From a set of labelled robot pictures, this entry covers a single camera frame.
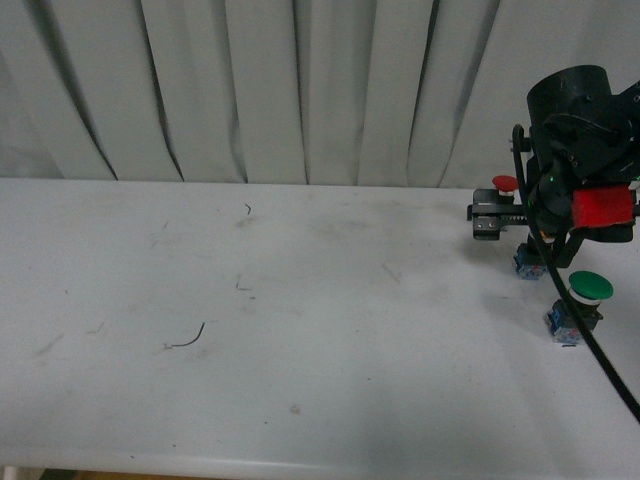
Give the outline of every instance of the black cable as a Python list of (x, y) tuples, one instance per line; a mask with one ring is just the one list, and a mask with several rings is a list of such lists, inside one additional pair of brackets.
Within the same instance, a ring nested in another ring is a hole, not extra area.
[(191, 345), (192, 343), (196, 343), (196, 340), (198, 340), (200, 338), (200, 335), (202, 335), (202, 330), (204, 330), (204, 322), (202, 322), (202, 326), (200, 327), (200, 331), (198, 332), (198, 335), (196, 336), (196, 338), (194, 338), (193, 340), (191, 340), (190, 342), (187, 343), (181, 343), (179, 345), (176, 345), (175, 343), (172, 343), (171, 345), (167, 345), (168, 348), (173, 348), (173, 347), (186, 347), (188, 345)]
[(544, 240), (542, 239), (540, 229), (538, 228), (538, 225), (533, 219), (533, 215), (531, 213), (531, 207), (529, 206), (529, 202), (528, 202), (526, 183), (524, 179), (524, 169), (522, 168), (522, 158), (520, 155), (521, 153), (520, 146), (522, 144), (522, 139), (524, 138), (524, 129), (522, 128), (521, 125), (516, 125), (515, 127), (513, 127), (512, 138), (513, 138), (513, 161), (516, 167), (516, 178), (518, 179), (518, 190), (520, 191), (520, 200), (522, 201), (522, 209), (524, 211), (524, 216), (527, 219), (529, 230), (531, 231), (531, 237), (533, 238), (533, 241), (538, 251), (540, 252), (540, 255), (542, 256), (544, 263), (547, 265), (547, 268), (549, 270), (549, 275), (551, 275), (551, 279), (553, 280), (553, 284), (555, 285), (556, 290), (560, 295), (560, 298), (562, 299), (565, 306), (567, 307), (569, 315), (571, 315), (571, 318), (573, 319), (576, 326), (578, 327), (578, 330), (580, 331), (582, 338), (584, 338), (584, 341), (588, 345), (589, 349), (591, 350), (591, 353), (593, 353), (593, 356), (596, 357), (596, 360), (602, 367), (602, 370), (604, 370), (604, 373), (609, 379), (609, 381), (611, 382), (611, 385), (613, 385), (613, 388), (616, 389), (616, 392), (618, 392), (618, 395), (620, 395), (620, 398), (622, 399), (622, 401), (629, 408), (629, 410), (631, 411), (633, 416), (636, 418), (638, 423), (640, 423), (640, 405), (638, 404), (638, 401), (633, 397), (633, 394), (631, 393), (629, 388), (627, 388), (622, 378), (620, 378), (620, 375), (618, 375), (618, 372), (616, 371), (613, 364), (609, 361), (609, 359), (605, 355), (602, 348), (600, 348), (600, 345), (598, 345), (598, 342), (596, 342), (596, 339), (591, 334), (591, 330), (589, 330), (589, 327), (587, 327), (587, 325), (584, 323), (584, 320), (582, 319), (582, 316), (578, 311), (578, 307), (576, 306), (573, 298), (569, 294), (567, 287), (564, 285), (564, 282), (562, 281), (562, 278), (558, 273), (558, 269), (556, 268), (555, 263), (551, 258), (551, 254), (546, 244), (544, 243)]

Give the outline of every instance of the red button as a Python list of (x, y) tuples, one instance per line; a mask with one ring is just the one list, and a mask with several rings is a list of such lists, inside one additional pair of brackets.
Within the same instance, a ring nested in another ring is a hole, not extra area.
[(515, 192), (518, 189), (518, 180), (511, 175), (498, 175), (491, 181), (501, 192)]

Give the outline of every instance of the red block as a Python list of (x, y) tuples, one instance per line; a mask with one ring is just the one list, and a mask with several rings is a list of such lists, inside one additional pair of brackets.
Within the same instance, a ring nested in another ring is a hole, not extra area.
[(609, 227), (633, 220), (633, 200), (626, 185), (588, 188), (573, 192), (573, 225)]

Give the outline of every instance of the curtain fold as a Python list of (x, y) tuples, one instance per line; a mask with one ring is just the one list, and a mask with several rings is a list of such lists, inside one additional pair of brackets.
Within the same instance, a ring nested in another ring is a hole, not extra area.
[(185, 181), (244, 182), (223, 0), (143, 0), (169, 137)]
[(635, 0), (4, 0), (0, 176), (477, 187), (545, 76), (640, 79)]
[(226, 2), (240, 139), (251, 183), (306, 183), (290, 0)]

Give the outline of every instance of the scuff mark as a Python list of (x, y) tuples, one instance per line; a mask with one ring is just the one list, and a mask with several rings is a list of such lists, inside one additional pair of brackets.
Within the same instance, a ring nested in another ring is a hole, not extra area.
[(400, 283), (400, 277), (399, 277), (398, 275), (396, 275), (395, 273), (393, 273), (393, 272), (391, 271), (391, 269), (387, 266), (387, 264), (386, 264), (386, 263), (383, 263), (383, 264), (382, 264), (382, 268), (384, 268), (384, 271), (385, 271), (385, 272), (387, 272), (387, 273), (389, 274), (389, 276), (390, 276), (391, 278), (393, 278), (393, 280), (394, 280), (396, 283), (398, 283), (398, 284)]
[(151, 241), (151, 248), (152, 249), (160, 241), (160, 239), (162, 238), (162, 236), (164, 234), (164, 231), (167, 229), (168, 225), (169, 225), (169, 220), (164, 222), (164, 225), (162, 226), (162, 229), (159, 232), (152, 233), (147, 237), (147, 239)]
[(253, 224), (255, 218), (256, 217), (249, 217), (245, 218), (244, 220), (240, 220), (238, 223), (236, 223), (236, 228), (244, 228), (250, 226), (251, 224)]
[(207, 348), (202, 348), (200, 349), (200, 351), (198, 353), (196, 353), (195, 358), (196, 360), (199, 360), (201, 358), (206, 358), (209, 357), (211, 355), (213, 355), (215, 352), (215, 349), (213, 347), (207, 347)]
[(64, 333), (61, 333), (56, 338), (54, 338), (49, 343), (47, 343), (44, 347), (42, 347), (40, 350), (38, 350), (36, 353), (34, 353), (33, 357), (34, 358), (41, 357), (42, 355), (49, 353), (51, 349), (55, 346), (55, 344), (58, 343), (60, 340), (62, 340), (62, 337), (64, 337)]
[(88, 331), (86, 332), (86, 334), (87, 334), (87, 335), (95, 335), (95, 334), (99, 333), (99, 332), (100, 332), (100, 330), (102, 330), (102, 327), (104, 327), (104, 322), (102, 322), (102, 323), (100, 324), (100, 326), (98, 326), (98, 328), (97, 328), (96, 330), (88, 330)]
[(238, 275), (238, 281), (236, 282), (236, 290), (241, 291), (241, 292), (250, 292), (253, 290), (253, 288), (247, 288), (247, 287), (241, 287), (240, 286), (240, 279), (242, 278), (242, 275)]
[(365, 230), (365, 229), (371, 228), (371, 225), (368, 224), (367, 222), (354, 221), (354, 220), (350, 220), (346, 222), (345, 226), (350, 230)]

